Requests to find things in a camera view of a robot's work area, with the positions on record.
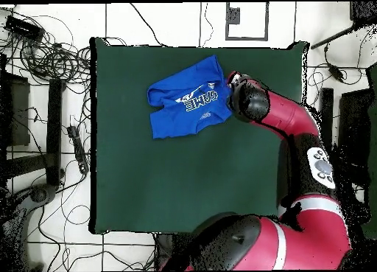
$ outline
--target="black cable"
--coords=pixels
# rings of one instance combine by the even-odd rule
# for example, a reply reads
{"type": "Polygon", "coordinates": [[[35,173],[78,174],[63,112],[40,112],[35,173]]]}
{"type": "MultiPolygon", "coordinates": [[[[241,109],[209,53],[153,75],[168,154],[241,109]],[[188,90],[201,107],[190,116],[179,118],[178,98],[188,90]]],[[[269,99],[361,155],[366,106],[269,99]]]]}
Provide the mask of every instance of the black cable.
{"type": "MultiPolygon", "coordinates": [[[[66,200],[64,201],[64,203],[71,197],[71,195],[73,194],[73,192],[75,191],[75,189],[77,188],[77,186],[79,185],[79,183],[77,183],[77,185],[76,185],[76,187],[72,190],[72,192],[71,192],[71,194],[66,198],[66,200]]],[[[64,260],[64,253],[67,253],[67,257],[66,257],[66,261],[68,261],[68,256],[69,256],[69,252],[67,252],[67,246],[66,246],[66,224],[67,224],[67,220],[68,220],[68,217],[69,217],[69,215],[77,208],[77,207],[80,207],[80,206],[84,206],[84,205],[79,205],[79,206],[76,206],[76,207],[74,207],[70,212],[69,212],[69,214],[68,214],[68,217],[66,217],[65,216],[65,214],[64,214],[64,211],[63,211],[63,202],[62,202],[62,200],[63,200],[63,195],[62,195],[62,198],[60,199],[60,208],[62,209],[62,212],[63,212],[63,216],[66,218],[66,221],[65,221],[65,223],[64,223],[64,229],[63,229],[63,244],[64,244],[64,247],[65,247],[65,250],[64,250],[64,252],[63,252],[63,263],[62,263],[62,265],[66,268],[66,270],[68,270],[67,269],[67,267],[66,267],[66,265],[65,265],[65,260],[64,260]]],[[[46,222],[46,220],[47,219],[49,219],[55,212],[53,212],[48,218],[46,218],[45,220],[44,220],[44,222],[46,222]]],[[[43,214],[44,214],[44,206],[43,206],[43,213],[42,213],[42,216],[40,217],[40,220],[39,220],[39,224],[38,224],[38,229],[39,229],[39,231],[41,232],[42,230],[41,230],[41,228],[40,228],[40,226],[41,226],[41,224],[42,224],[42,217],[43,217],[43,214]]],[[[49,268],[47,269],[47,272],[49,272],[49,270],[51,269],[51,267],[52,267],[52,263],[56,260],[56,258],[57,258],[57,255],[59,255],[59,253],[60,253],[60,250],[61,250],[61,247],[60,247],[60,244],[56,241],[56,240],[53,240],[51,237],[47,237],[49,240],[51,240],[51,241],[53,241],[53,242],[55,242],[55,243],[57,243],[58,245],[59,245],[59,248],[58,248],[58,250],[57,250],[57,253],[55,254],[55,256],[54,256],[54,259],[50,262],[50,265],[49,265],[49,268]]]]}
{"type": "Polygon", "coordinates": [[[128,264],[122,260],[120,260],[118,257],[114,256],[113,253],[109,252],[109,251],[100,251],[99,253],[97,254],[94,254],[94,255],[90,255],[90,256],[86,256],[86,257],[77,257],[71,264],[71,266],[68,268],[68,272],[72,269],[72,267],[74,266],[74,263],[77,261],[77,260],[80,260],[80,259],[88,259],[88,258],[94,258],[94,257],[97,257],[99,255],[102,255],[102,254],[109,254],[112,256],[112,258],[114,258],[116,261],[120,262],[121,264],[123,265],[126,265],[127,268],[131,268],[133,271],[144,271],[143,268],[133,268],[133,265],[141,265],[143,266],[140,262],[134,262],[133,264],[128,264]]]}
{"type": "Polygon", "coordinates": [[[108,5],[105,3],[105,37],[108,36],[108,5]]]}
{"type": "Polygon", "coordinates": [[[90,167],[91,166],[91,149],[89,149],[88,152],[87,152],[86,160],[87,160],[89,167],[90,167]]]}
{"type": "Polygon", "coordinates": [[[328,62],[328,59],[327,59],[327,51],[328,51],[328,44],[325,46],[324,48],[324,53],[325,53],[325,61],[328,65],[328,71],[330,72],[330,74],[338,81],[340,81],[341,83],[344,83],[345,85],[354,85],[354,84],[357,84],[361,78],[362,78],[362,71],[359,69],[359,61],[360,61],[360,54],[361,52],[359,52],[359,60],[358,60],[358,63],[357,63],[357,66],[356,66],[356,70],[360,73],[360,77],[357,81],[355,81],[354,83],[346,83],[345,80],[347,79],[348,77],[348,74],[347,72],[344,70],[344,69],[340,69],[339,67],[331,64],[328,62]]]}
{"type": "Polygon", "coordinates": [[[127,46],[126,41],[124,41],[122,38],[118,38],[118,37],[104,37],[104,38],[102,38],[102,40],[104,40],[104,41],[106,41],[107,39],[118,40],[122,45],[127,46]]]}
{"type": "MultiPolygon", "coordinates": [[[[67,167],[68,167],[68,165],[71,163],[71,162],[73,162],[73,161],[75,161],[75,160],[72,160],[72,161],[70,161],[68,164],[67,164],[67,166],[66,166],[66,170],[67,170],[67,167]]],[[[58,194],[58,193],[61,193],[61,192],[63,192],[63,191],[65,191],[66,189],[69,189],[69,188],[71,188],[71,187],[73,187],[73,186],[75,186],[75,185],[78,185],[78,184],[80,184],[81,182],[83,182],[84,180],[86,179],[86,175],[83,175],[82,177],[81,177],[81,179],[78,181],[78,182],[76,182],[75,184],[72,184],[72,185],[70,185],[70,186],[67,186],[67,187],[65,187],[65,188],[63,188],[63,189],[61,189],[60,191],[57,191],[55,194],[58,194]]],[[[64,200],[64,202],[63,202],[63,205],[67,202],[67,200],[69,199],[71,197],[71,195],[69,195],[65,200],[64,200]]],[[[41,225],[42,224],[44,224],[55,212],[57,212],[58,210],[60,209],[60,206],[58,207],[58,208],[56,208],[42,223],[41,223],[41,225]]],[[[27,238],[36,230],[37,228],[35,228],[34,230],[32,230],[30,233],[28,233],[28,235],[27,235],[27,237],[26,237],[26,239],[25,239],[25,241],[27,240],[27,238]]]]}
{"type": "MultiPolygon", "coordinates": [[[[43,124],[47,125],[47,123],[48,123],[47,120],[44,120],[40,117],[40,115],[39,115],[39,113],[38,113],[38,111],[35,107],[30,107],[30,108],[27,108],[27,109],[19,110],[18,112],[25,112],[25,111],[28,111],[29,109],[35,111],[36,115],[35,115],[34,118],[26,118],[25,116],[22,116],[20,114],[18,114],[18,116],[21,117],[21,118],[24,118],[24,119],[32,120],[33,122],[42,122],[43,124]]],[[[61,128],[63,134],[67,136],[68,135],[68,133],[66,132],[67,127],[65,125],[60,125],[60,126],[66,129],[66,130],[64,130],[63,128],[61,128]]]]}
{"type": "Polygon", "coordinates": [[[130,3],[131,6],[135,9],[135,11],[138,13],[138,15],[140,16],[140,18],[143,20],[143,22],[151,29],[152,31],[152,34],[153,36],[155,37],[155,40],[157,41],[158,44],[160,44],[161,46],[166,46],[165,44],[161,43],[159,40],[157,40],[157,37],[156,37],[156,34],[155,32],[153,31],[153,29],[151,28],[151,26],[147,23],[147,21],[144,19],[144,17],[140,14],[140,12],[138,11],[138,9],[135,7],[135,5],[133,5],[133,3],[130,3]]]}
{"type": "Polygon", "coordinates": [[[356,67],[358,68],[359,67],[359,64],[360,64],[360,58],[362,56],[362,44],[364,43],[365,39],[367,38],[367,36],[373,31],[375,30],[375,27],[372,27],[368,30],[367,34],[364,36],[364,38],[362,39],[362,42],[360,43],[360,47],[359,47],[359,59],[357,60],[357,65],[356,67]]]}
{"type": "MultiPolygon", "coordinates": [[[[36,24],[43,29],[43,27],[34,19],[27,16],[24,16],[24,17],[31,20],[33,24],[36,24]]],[[[39,15],[36,17],[53,18],[62,22],[66,26],[66,24],[63,21],[52,16],[39,15]]],[[[17,43],[15,46],[12,41],[9,41],[5,46],[1,46],[1,47],[4,48],[6,46],[9,46],[10,44],[13,45],[13,53],[10,59],[17,58],[21,61],[24,67],[22,68],[20,66],[16,66],[20,68],[20,71],[19,71],[20,75],[22,76],[21,70],[28,71],[31,77],[33,78],[33,80],[39,86],[47,86],[49,79],[59,77],[60,79],[64,80],[67,84],[72,84],[72,83],[83,84],[85,86],[85,90],[83,92],[76,92],[72,90],[69,86],[67,86],[67,88],[76,94],[85,93],[86,91],[88,91],[89,79],[88,77],[84,78],[83,75],[85,74],[89,76],[89,72],[85,71],[85,70],[88,71],[89,66],[90,66],[89,47],[87,46],[84,49],[77,50],[73,46],[72,34],[71,34],[71,39],[72,39],[71,44],[55,43],[55,42],[51,43],[50,40],[52,38],[50,36],[54,38],[52,34],[46,33],[43,36],[43,39],[45,40],[42,40],[40,43],[16,36],[15,39],[17,40],[17,43]],[[19,57],[15,57],[16,49],[20,50],[19,57]],[[45,81],[46,83],[41,83],[37,79],[45,81]]]]}
{"type": "Polygon", "coordinates": [[[202,41],[202,2],[200,2],[200,13],[199,13],[199,47],[202,41]]]}
{"type": "Polygon", "coordinates": [[[209,39],[204,41],[204,44],[202,45],[202,47],[204,47],[204,45],[207,43],[207,41],[210,41],[212,39],[212,34],[214,33],[214,27],[212,26],[212,24],[207,19],[207,8],[208,8],[208,2],[207,2],[207,5],[205,6],[204,18],[209,23],[209,25],[211,26],[212,32],[211,32],[209,39]]]}
{"type": "Polygon", "coordinates": [[[44,232],[42,231],[42,229],[40,228],[40,222],[41,222],[42,219],[43,219],[43,215],[44,215],[44,205],[42,206],[42,215],[40,216],[40,218],[39,218],[39,222],[38,222],[38,230],[39,230],[39,232],[40,232],[40,233],[41,233],[46,239],[49,239],[49,240],[51,240],[52,242],[56,243],[57,246],[59,247],[59,249],[58,249],[56,255],[54,256],[54,259],[50,262],[49,267],[47,268],[47,272],[49,272],[49,271],[51,270],[52,264],[54,263],[54,261],[55,261],[56,258],[57,258],[57,255],[60,253],[60,244],[59,244],[56,240],[54,240],[54,239],[52,239],[51,237],[48,237],[47,235],[45,235],[44,232]]]}
{"type": "Polygon", "coordinates": [[[157,237],[154,234],[152,234],[152,236],[153,236],[153,240],[155,241],[155,244],[157,244],[159,248],[161,248],[163,251],[165,251],[166,255],[170,256],[169,251],[160,243],[160,241],[157,239],[157,237]]]}
{"type": "Polygon", "coordinates": [[[103,272],[103,259],[105,258],[105,235],[102,235],[101,272],[103,272]]]}
{"type": "Polygon", "coordinates": [[[155,262],[156,260],[156,255],[155,255],[155,249],[154,251],[149,255],[147,261],[145,262],[145,264],[142,266],[142,270],[143,271],[148,271],[148,270],[151,270],[153,269],[154,267],[152,267],[152,264],[155,262]]]}

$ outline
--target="power cord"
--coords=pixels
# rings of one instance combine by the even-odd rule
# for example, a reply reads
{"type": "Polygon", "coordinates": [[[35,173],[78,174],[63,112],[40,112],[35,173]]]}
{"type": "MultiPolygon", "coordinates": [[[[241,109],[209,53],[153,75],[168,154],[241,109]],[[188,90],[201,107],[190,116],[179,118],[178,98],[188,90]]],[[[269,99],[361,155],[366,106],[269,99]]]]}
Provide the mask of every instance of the power cord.
{"type": "Polygon", "coordinates": [[[210,35],[209,39],[205,40],[204,44],[201,47],[204,47],[204,45],[207,43],[207,41],[210,41],[212,39],[212,34],[214,33],[214,27],[212,26],[212,24],[209,22],[209,20],[207,18],[207,8],[208,8],[208,2],[206,4],[206,6],[205,6],[204,18],[207,21],[207,23],[209,23],[209,25],[211,26],[212,31],[211,31],[211,35],[210,35]]]}
{"type": "MultiPolygon", "coordinates": [[[[24,16],[24,15],[17,13],[17,12],[14,12],[14,13],[19,15],[19,16],[22,16],[24,18],[24,20],[31,21],[33,24],[35,24],[35,25],[37,25],[37,26],[39,26],[43,29],[43,27],[36,20],[34,20],[32,18],[32,16],[24,16]]],[[[52,16],[47,16],[47,15],[40,15],[40,16],[33,16],[33,17],[50,17],[50,18],[53,18],[55,20],[62,22],[58,18],[54,18],[52,16]]],[[[148,25],[148,23],[144,20],[144,18],[142,16],[141,16],[141,18],[147,24],[147,26],[152,30],[150,25],[148,25]]],[[[32,84],[32,86],[47,86],[48,83],[41,83],[40,81],[46,81],[47,82],[49,80],[49,78],[52,78],[52,77],[59,77],[60,79],[65,80],[67,82],[67,84],[79,83],[79,84],[84,85],[85,89],[82,92],[76,92],[76,91],[72,90],[71,88],[69,88],[69,86],[67,86],[67,88],[70,91],[73,91],[75,94],[84,94],[85,95],[84,99],[83,99],[82,111],[81,111],[81,114],[80,114],[80,118],[79,118],[79,120],[74,118],[78,122],[77,130],[80,130],[81,125],[84,124],[85,132],[88,134],[85,141],[83,142],[83,147],[84,147],[85,142],[91,137],[91,134],[88,132],[88,129],[87,129],[87,126],[86,126],[86,123],[85,123],[85,121],[87,119],[91,120],[91,115],[90,115],[91,111],[88,108],[88,103],[91,100],[91,98],[88,96],[89,90],[90,90],[90,83],[89,83],[90,79],[89,79],[89,77],[86,77],[86,76],[90,76],[90,74],[83,71],[83,70],[89,69],[89,66],[90,66],[90,58],[89,58],[90,49],[89,49],[89,47],[85,47],[84,49],[77,50],[73,45],[74,39],[73,39],[72,34],[71,34],[71,44],[56,43],[55,37],[47,31],[45,31],[45,35],[43,36],[43,39],[44,39],[43,42],[36,43],[36,42],[31,42],[31,41],[23,39],[23,38],[19,38],[18,36],[14,36],[12,33],[10,33],[8,35],[8,38],[6,40],[3,40],[3,41],[6,41],[6,44],[0,45],[0,52],[3,52],[5,50],[5,48],[7,48],[7,47],[13,48],[10,60],[17,59],[17,58],[20,59],[20,61],[24,65],[24,68],[22,68],[21,66],[15,66],[15,67],[18,67],[20,69],[20,75],[21,76],[23,76],[22,73],[21,73],[21,70],[24,70],[24,71],[27,71],[27,72],[30,73],[33,80],[37,83],[37,85],[32,84]],[[69,49],[64,49],[63,46],[69,46],[69,49]],[[20,57],[15,57],[17,50],[20,51],[20,57]]],[[[35,118],[28,118],[28,120],[33,120],[34,122],[37,122],[37,121],[42,122],[43,124],[47,123],[46,120],[43,120],[40,117],[40,115],[39,115],[39,113],[38,113],[38,111],[35,107],[31,107],[31,108],[28,108],[26,110],[20,110],[19,112],[28,111],[28,110],[33,110],[36,113],[35,118]]],[[[13,120],[16,121],[18,124],[23,125],[16,118],[13,118],[13,120]]],[[[32,135],[32,138],[35,141],[35,144],[38,148],[39,153],[41,155],[43,155],[42,152],[41,152],[41,147],[37,143],[33,133],[31,132],[31,130],[28,127],[26,127],[25,125],[23,125],[23,126],[28,129],[28,131],[32,135]]],[[[90,152],[91,152],[91,149],[88,150],[88,162],[89,162],[89,164],[90,164],[90,156],[91,156],[90,152]]],[[[69,219],[69,216],[71,215],[71,213],[75,209],[77,209],[79,207],[84,207],[84,208],[90,210],[89,207],[87,207],[86,205],[78,205],[78,206],[74,207],[73,209],[71,209],[71,211],[67,215],[63,210],[63,204],[67,202],[67,200],[72,196],[72,194],[74,193],[74,191],[76,190],[78,185],[81,182],[83,182],[86,178],[86,175],[85,175],[85,176],[81,177],[81,179],[78,182],[76,182],[75,184],[72,184],[70,186],[65,187],[67,168],[68,168],[69,164],[73,161],[70,161],[66,166],[64,182],[61,183],[63,185],[63,188],[56,192],[56,194],[62,193],[62,198],[60,200],[60,207],[58,209],[62,210],[63,216],[66,219],[66,221],[64,223],[64,227],[63,227],[63,238],[64,238],[63,244],[64,244],[64,247],[65,247],[65,250],[64,250],[63,256],[62,256],[62,264],[60,264],[52,272],[59,270],[59,268],[61,268],[62,266],[66,269],[67,272],[69,272],[72,269],[72,267],[74,266],[74,263],[77,260],[87,259],[87,258],[99,256],[99,255],[102,255],[102,270],[103,270],[103,255],[104,254],[109,254],[114,259],[116,259],[117,261],[122,263],[123,265],[126,265],[127,267],[124,269],[124,271],[127,270],[127,269],[148,271],[151,268],[153,268],[153,267],[151,267],[151,265],[155,261],[155,258],[153,257],[153,259],[151,259],[151,256],[153,254],[155,254],[155,250],[154,250],[154,252],[151,253],[151,255],[149,256],[149,259],[147,260],[145,265],[142,265],[140,262],[135,262],[135,263],[130,265],[130,264],[127,264],[126,262],[121,261],[119,258],[115,257],[109,251],[105,251],[103,244],[102,244],[102,252],[101,253],[98,253],[96,255],[91,255],[89,257],[78,257],[71,263],[71,265],[69,265],[69,255],[70,255],[71,251],[70,251],[69,248],[67,248],[66,224],[68,222],[70,222],[70,224],[74,224],[74,225],[78,226],[78,225],[82,225],[82,224],[88,222],[88,220],[89,220],[89,218],[88,218],[83,222],[75,223],[75,222],[73,222],[69,219]],[[72,187],[74,187],[74,189],[72,190],[70,195],[63,201],[63,192],[65,190],[69,189],[69,188],[72,188],[72,187]],[[141,268],[134,268],[133,267],[134,265],[140,265],[141,268]]],[[[42,176],[44,176],[44,175],[37,177],[32,182],[32,184],[38,178],[41,178],[42,176]]],[[[61,251],[61,245],[56,240],[52,239],[51,237],[48,237],[43,232],[43,230],[41,229],[41,225],[43,223],[45,223],[58,209],[56,209],[54,212],[52,212],[46,219],[43,219],[44,212],[45,212],[45,208],[43,207],[42,208],[42,215],[40,216],[40,220],[38,222],[38,227],[35,228],[33,231],[31,231],[29,233],[29,235],[30,235],[36,229],[38,229],[39,232],[45,238],[47,238],[48,240],[51,240],[54,244],[58,245],[58,251],[55,254],[53,260],[49,264],[49,267],[47,269],[48,272],[51,272],[52,265],[53,265],[54,261],[57,259],[57,256],[59,255],[59,253],[61,251]]]]}
{"type": "Polygon", "coordinates": [[[151,26],[147,23],[147,21],[144,19],[144,17],[140,14],[140,12],[138,11],[138,9],[136,8],[136,6],[135,5],[133,5],[133,3],[130,3],[130,5],[133,7],[133,9],[138,13],[138,15],[140,16],[140,18],[143,20],[143,22],[151,29],[151,31],[152,31],[152,34],[153,34],[153,36],[155,37],[155,40],[157,41],[157,43],[158,44],[160,44],[161,46],[166,46],[167,47],[167,45],[166,44],[163,44],[163,43],[161,43],[159,40],[157,40],[157,37],[156,37],[156,34],[155,34],[155,32],[153,31],[153,29],[151,28],[151,26]]]}
{"type": "Polygon", "coordinates": [[[367,36],[368,36],[372,31],[374,31],[374,29],[375,29],[374,27],[372,27],[371,29],[369,29],[368,32],[367,32],[367,34],[366,34],[366,35],[364,36],[364,38],[362,39],[362,42],[360,43],[360,46],[359,46],[359,57],[358,57],[358,60],[357,60],[356,67],[354,67],[354,69],[356,69],[356,70],[359,71],[360,75],[359,75],[359,79],[357,79],[357,80],[356,80],[355,82],[353,82],[353,83],[346,83],[346,82],[345,82],[345,80],[347,80],[347,78],[348,78],[348,74],[347,74],[347,71],[345,70],[345,68],[337,67],[337,66],[335,66],[334,64],[331,64],[331,63],[328,62],[327,52],[328,52],[328,45],[329,45],[329,43],[325,46],[325,48],[324,48],[323,51],[324,51],[325,61],[326,61],[326,63],[321,63],[321,64],[315,66],[315,67],[314,67],[314,70],[313,70],[313,72],[312,72],[312,74],[311,74],[311,75],[309,76],[309,78],[308,78],[308,85],[309,85],[309,86],[316,86],[316,88],[317,88],[317,95],[316,95],[316,97],[315,97],[313,103],[310,104],[310,106],[313,106],[313,105],[318,101],[318,99],[319,99],[319,97],[320,97],[320,90],[321,90],[322,87],[323,87],[323,83],[324,83],[327,79],[333,77],[334,79],[340,81],[341,83],[343,83],[343,84],[345,84],[345,85],[352,86],[352,85],[357,84],[357,83],[361,80],[362,76],[366,76],[366,74],[363,74],[363,73],[362,73],[362,70],[359,68],[360,58],[361,58],[361,56],[362,56],[362,45],[364,44],[364,42],[365,42],[367,36]],[[317,69],[318,69],[319,67],[321,67],[321,66],[326,66],[326,67],[328,67],[328,72],[330,73],[330,75],[329,75],[328,77],[324,78],[322,72],[317,72],[317,69]],[[321,80],[320,82],[317,82],[317,81],[314,79],[314,76],[315,76],[316,74],[318,74],[318,75],[321,76],[322,80],[321,80]]]}

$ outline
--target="green table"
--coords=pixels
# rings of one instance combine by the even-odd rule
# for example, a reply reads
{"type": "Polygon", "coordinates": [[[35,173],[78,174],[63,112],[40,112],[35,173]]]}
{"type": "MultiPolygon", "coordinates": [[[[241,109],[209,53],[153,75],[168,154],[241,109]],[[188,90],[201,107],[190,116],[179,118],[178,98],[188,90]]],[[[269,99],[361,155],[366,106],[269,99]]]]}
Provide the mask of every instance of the green table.
{"type": "Polygon", "coordinates": [[[95,232],[185,232],[219,212],[275,214],[280,140],[274,133],[231,117],[195,136],[153,140],[149,114],[157,109],[148,105],[147,89],[216,55],[225,76],[241,71],[300,102],[307,46],[161,48],[95,39],[95,232]]]}

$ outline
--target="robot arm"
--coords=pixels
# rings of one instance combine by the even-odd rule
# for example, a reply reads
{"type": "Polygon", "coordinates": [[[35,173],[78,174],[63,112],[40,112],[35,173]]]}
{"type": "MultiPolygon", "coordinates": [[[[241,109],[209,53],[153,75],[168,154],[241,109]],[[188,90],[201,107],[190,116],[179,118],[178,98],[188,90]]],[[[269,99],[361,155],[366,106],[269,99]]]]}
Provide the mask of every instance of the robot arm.
{"type": "Polygon", "coordinates": [[[269,128],[281,139],[302,133],[319,135],[317,126],[303,106],[263,89],[250,76],[232,72],[228,85],[232,88],[228,104],[240,120],[269,128]]]}
{"type": "Polygon", "coordinates": [[[350,242],[332,166],[313,119],[302,105],[245,74],[233,72],[228,85],[235,117],[281,138],[279,220],[236,214],[210,218],[186,251],[162,270],[337,269],[350,242]]]}

